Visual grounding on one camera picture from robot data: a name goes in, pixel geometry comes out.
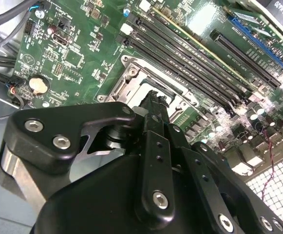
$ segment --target electrolytic capacitor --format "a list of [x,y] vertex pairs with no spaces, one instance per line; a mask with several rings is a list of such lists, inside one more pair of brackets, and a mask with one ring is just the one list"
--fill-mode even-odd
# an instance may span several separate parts
[[245,133],[241,133],[239,135],[239,138],[243,142],[243,144],[247,143],[247,137],[246,137]]
[[266,122],[269,124],[269,126],[273,127],[274,125],[276,125],[276,122],[270,117],[270,116],[266,116],[265,117]]
[[261,133],[264,129],[263,123],[261,123],[259,120],[253,121],[251,125],[259,133]]
[[55,33],[57,31],[57,27],[55,25],[50,25],[47,28],[47,34],[48,35],[52,35],[53,33]]
[[222,141],[218,142],[218,147],[221,151],[226,151],[225,144]]
[[277,125],[278,125],[279,128],[283,129],[283,119],[278,119],[277,120]]
[[219,122],[214,122],[214,127],[217,132],[221,132],[224,129]]

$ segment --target screw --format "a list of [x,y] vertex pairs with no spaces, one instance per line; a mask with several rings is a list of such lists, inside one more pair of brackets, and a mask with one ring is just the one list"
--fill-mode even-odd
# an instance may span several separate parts
[[201,149],[204,150],[205,152],[207,152],[208,150],[205,145],[201,145]]
[[153,193],[153,202],[162,210],[166,209],[169,205],[167,198],[161,192]]
[[223,226],[223,228],[227,232],[229,232],[229,233],[233,232],[233,225],[232,225],[230,219],[228,219],[226,216],[221,214],[221,215],[219,215],[219,221],[220,221],[220,224]]
[[152,116],[152,119],[155,121],[155,122],[160,122],[160,120],[159,120],[159,118],[158,117],[156,117],[156,116]]
[[39,19],[43,19],[45,17],[45,12],[41,10],[36,10],[35,11],[35,16]]
[[24,124],[26,130],[34,133],[38,133],[43,130],[44,126],[37,120],[28,120]]
[[268,222],[268,220],[266,220],[264,217],[261,217],[260,219],[261,219],[261,221],[262,221],[264,227],[265,227],[268,231],[272,231],[272,230],[273,230],[273,228],[272,228],[271,224]]
[[124,106],[122,110],[128,115],[131,113],[131,111],[126,106]]
[[136,76],[137,72],[138,72],[138,71],[137,71],[136,68],[131,67],[131,68],[128,70],[128,75],[130,75],[131,77],[134,77],[134,76]]
[[272,221],[273,221],[274,225],[276,225],[276,227],[277,227],[281,232],[283,232],[283,227],[282,227],[281,223],[279,223],[279,221],[276,220],[276,219],[274,219],[274,218],[272,219]]
[[53,144],[61,149],[61,150],[66,150],[71,146],[71,142],[69,141],[68,138],[65,136],[57,136],[53,139]]
[[174,125],[173,127],[172,127],[176,132],[180,132],[180,129],[176,126],[176,125]]

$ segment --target dimm slot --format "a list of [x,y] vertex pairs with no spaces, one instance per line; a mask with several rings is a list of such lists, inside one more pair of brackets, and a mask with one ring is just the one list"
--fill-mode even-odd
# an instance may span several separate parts
[[267,83],[273,89],[276,89],[281,85],[273,76],[267,71],[258,66],[254,60],[248,55],[239,50],[231,41],[229,41],[224,35],[217,31],[213,31],[210,37],[224,50],[230,53],[236,60],[243,64],[246,64],[251,70],[253,70],[260,79]]
[[[149,21],[147,21],[145,18],[141,17],[143,19],[142,21],[142,26],[145,29],[148,29],[154,33],[156,33],[157,35],[159,35],[159,37],[161,39],[163,39],[166,43],[172,45],[174,48],[176,48],[179,52],[181,52],[183,55],[185,55],[187,58],[192,59],[195,62],[198,62],[200,65],[205,64],[204,68],[208,70],[208,72],[212,72],[213,74],[215,74],[215,76],[217,78],[219,78],[227,87],[229,87],[230,89],[232,89],[235,93],[237,93],[237,95],[239,96],[240,99],[245,99],[244,98],[244,94],[242,92],[242,90],[240,90],[238,87],[235,87],[232,83],[230,83],[229,81],[227,81],[225,78],[222,78],[220,74],[217,74],[213,71],[214,68],[220,70],[220,72],[226,77],[228,78],[228,80],[232,80],[234,81],[237,85],[239,85],[240,87],[243,87],[247,90],[249,90],[250,92],[252,92],[252,88],[239,82],[236,78],[234,78],[233,76],[231,76],[228,72],[226,72],[223,68],[221,68],[219,65],[217,65],[214,61],[212,61],[211,59],[209,59],[207,56],[205,56],[204,54],[202,54],[201,52],[199,52],[196,48],[194,48],[192,45],[190,45],[187,41],[185,41],[184,39],[182,39],[181,37],[179,37],[177,34],[175,34],[172,30],[170,30],[169,28],[167,28],[166,26],[163,25],[163,23],[152,16],[149,16],[149,18],[151,19],[151,23]],[[132,16],[129,20],[132,23],[135,23],[136,19],[138,19],[138,17],[136,16]]]
[[165,56],[174,60],[173,63],[177,63],[178,66],[183,66],[184,69],[187,69],[190,73],[195,75],[195,77],[197,77],[201,82],[205,82],[208,86],[210,86],[212,89],[214,89],[217,93],[221,94],[222,97],[226,98],[227,100],[231,100],[231,102],[234,102],[235,104],[238,103],[238,100],[234,96],[223,92],[222,90],[220,90],[220,88],[216,87],[216,85],[214,85],[212,82],[210,82],[201,73],[196,72],[197,69],[196,70],[191,69],[191,66],[189,64],[185,65],[182,60],[173,56],[172,53],[166,52],[163,45],[161,45],[156,40],[152,39],[151,37],[142,33],[141,31],[138,31],[138,34],[134,34],[134,37],[137,37],[137,36],[139,36],[142,40],[147,41],[149,44],[151,44],[154,48],[158,49]]
[[264,51],[267,55],[269,55],[272,60],[274,60],[278,65],[280,65],[283,68],[283,62],[267,47],[265,46],[260,40],[257,38],[254,38],[251,34],[251,32],[244,27],[237,18],[229,16],[228,20],[236,26],[242,33],[245,34],[246,37],[248,37],[252,42],[254,42],[262,51]]

